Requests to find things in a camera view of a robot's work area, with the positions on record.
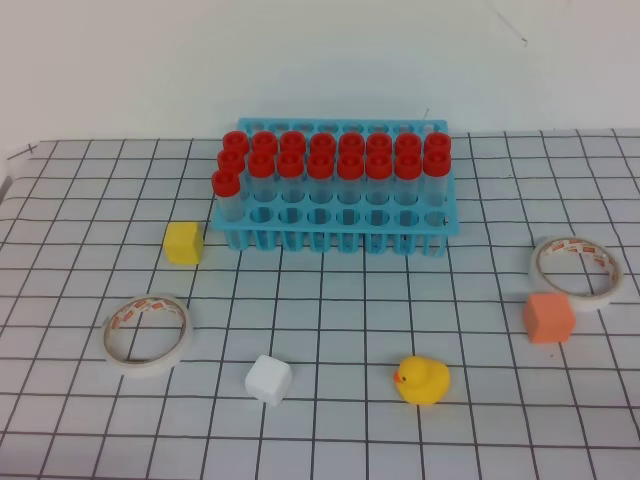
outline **yellow rubber duck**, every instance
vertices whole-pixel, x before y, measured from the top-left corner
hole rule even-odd
[[[449,390],[449,368],[424,357],[405,358],[393,374],[398,393],[412,405],[433,405]]]

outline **yellow sponge cube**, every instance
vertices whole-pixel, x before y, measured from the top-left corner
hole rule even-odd
[[[202,257],[202,231],[198,222],[170,222],[162,244],[170,263],[197,265]]]

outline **white tape roll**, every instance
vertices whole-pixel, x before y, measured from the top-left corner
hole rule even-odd
[[[180,338],[169,352],[153,360],[135,361],[116,358],[111,348],[112,332],[120,327],[120,323],[137,319],[138,315],[147,311],[165,311],[178,317],[182,322]],[[193,326],[187,307],[180,300],[165,295],[144,295],[132,298],[120,305],[102,326],[102,346],[107,362],[119,370],[122,375],[134,378],[159,375],[175,366],[182,359],[185,350],[191,343],[192,336]]]
[[[609,273],[610,286],[598,294],[572,293],[556,285],[542,271],[541,260],[550,255],[562,253],[582,254],[593,258],[594,262]],[[540,242],[533,250],[529,264],[529,278],[538,292],[561,292],[567,295],[571,307],[576,312],[591,312],[606,307],[620,289],[624,275],[620,263],[606,248],[578,237],[548,238]]]

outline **orange sponge cube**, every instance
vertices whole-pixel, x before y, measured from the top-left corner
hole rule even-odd
[[[534,293],[524,307],[524,326],[531,343],[566,342],[576,317],[564,293]]]

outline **white cube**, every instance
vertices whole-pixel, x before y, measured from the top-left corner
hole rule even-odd
[[[275,407],[286,395],[291,377],[288,364],[260,355],[244,379],[244,388],[252,397]]]

